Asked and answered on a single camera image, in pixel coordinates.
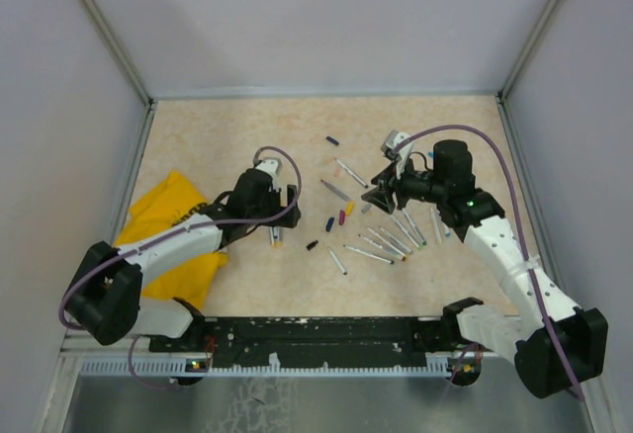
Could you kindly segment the green end marker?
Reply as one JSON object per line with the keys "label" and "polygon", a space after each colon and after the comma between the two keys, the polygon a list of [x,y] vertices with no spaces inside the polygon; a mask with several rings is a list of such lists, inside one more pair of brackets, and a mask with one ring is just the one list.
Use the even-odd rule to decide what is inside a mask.
{"label": "green end marker", "polygon": [[410,233],[407,227],[394,215],[391,215],[391,220],[398,226],[398,228],[403,232],[403,234],[407,237],[407,239],[413,244],[416,249],[421,249],[422,246],[417,241],[417,239]]}

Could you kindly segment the light green cap marker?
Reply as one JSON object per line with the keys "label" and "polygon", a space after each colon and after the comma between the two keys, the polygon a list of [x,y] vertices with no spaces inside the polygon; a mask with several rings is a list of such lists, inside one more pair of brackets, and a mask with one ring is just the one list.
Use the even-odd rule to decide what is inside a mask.
{"label": "light green cap marker", "polygon": [[417,239],[419,241],[420,247],[425,247],[427,242],[426,242],[426,239],[425,239],[424,235],[422,234],[419,226],[415,223],[415,221],[413,220],[412,216],[410,215],[410,213],[408,212],[407,209],[402,209],[402,213],[405,216],[409,226],[411,227],[411,229],[415,233],[415,236],[417,237]]}

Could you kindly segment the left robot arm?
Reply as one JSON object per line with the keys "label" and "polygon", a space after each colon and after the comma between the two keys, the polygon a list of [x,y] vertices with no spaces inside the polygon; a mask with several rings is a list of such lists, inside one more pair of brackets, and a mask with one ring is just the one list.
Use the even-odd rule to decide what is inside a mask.
{"label": "left robot arm", "polygon": [[195,320],[193,305],[181,297],[146,299],[142,291],[167,272],[229,247],[254,227],[296,227],[301,190],[300,183],[281,189],[276,172],[259,164],[243,172],[232,190],[154,236],[121,247],[93,244],[62,298],[59,320],[102,346],[136,335],[171,338],[187,351],[199,348],[206,327]]}

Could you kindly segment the blue cap long marker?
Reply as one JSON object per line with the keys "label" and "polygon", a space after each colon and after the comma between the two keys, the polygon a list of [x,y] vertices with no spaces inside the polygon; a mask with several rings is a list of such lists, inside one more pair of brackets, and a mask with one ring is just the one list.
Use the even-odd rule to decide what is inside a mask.
{"label": "blue cap long marker", "polygon": [[334,158],[334,161],[347,173],[349,174],[356,182],[358,182],[363,188],[368,189],[369,185],[363,180],[352,168],[350,168],[347,164],[345,164],[339,158]]}

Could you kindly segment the yellow cap white marker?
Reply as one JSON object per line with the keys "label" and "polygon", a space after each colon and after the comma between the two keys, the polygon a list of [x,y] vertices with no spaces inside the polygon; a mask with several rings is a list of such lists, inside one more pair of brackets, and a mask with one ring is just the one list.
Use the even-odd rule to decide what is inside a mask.
{"label": "yellow cap white marker", "polygon": [[385,229],[382,226],[380,226],[379,229],[403,253],[405,253],[405,254],[412,254],[412,250],[407,245],[405,245],[401,240],[399,240],[395,235],[393,235],[390,231],[388,231],[387,229]]}

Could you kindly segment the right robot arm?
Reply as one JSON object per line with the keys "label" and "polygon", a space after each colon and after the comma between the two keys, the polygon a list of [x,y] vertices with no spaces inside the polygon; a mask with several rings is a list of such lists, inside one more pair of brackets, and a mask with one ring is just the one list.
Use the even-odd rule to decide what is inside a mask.
{"label": "right robot arm", "polygon": [[514,224],[497,200],[476,185],[465,142],[434,144],[431,168],[418,171],[408,134],[394,130],[382,150],[389,166],[372,180],[363,201],[387,214],[411,200],[434,205],[441,220],[492,270],[518,311],[512,321],[476,300],[446,307],[443,341],[456,350],[476,343],[510,362],[526,388],[545,398],[600,376],[608,323],[602,313],[582,309],[548,277],[536,258],[524,257]]}

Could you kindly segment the light blue marker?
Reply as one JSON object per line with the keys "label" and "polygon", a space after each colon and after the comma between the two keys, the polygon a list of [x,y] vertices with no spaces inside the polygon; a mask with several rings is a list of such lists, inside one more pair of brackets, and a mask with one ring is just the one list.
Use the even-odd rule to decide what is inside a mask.
{"label": "light blue marker", "polygon": [[440,228],[441,232],[443,233],[444,237],[450,237],[451,236],[451,231],[450,228],[448,227],[448,225],[443,221],[443,219],[441,218],[441,214],[439,212],[438,209],[434,209],[434,213],[435,213],[435,217],[438,223],[438,227]]}

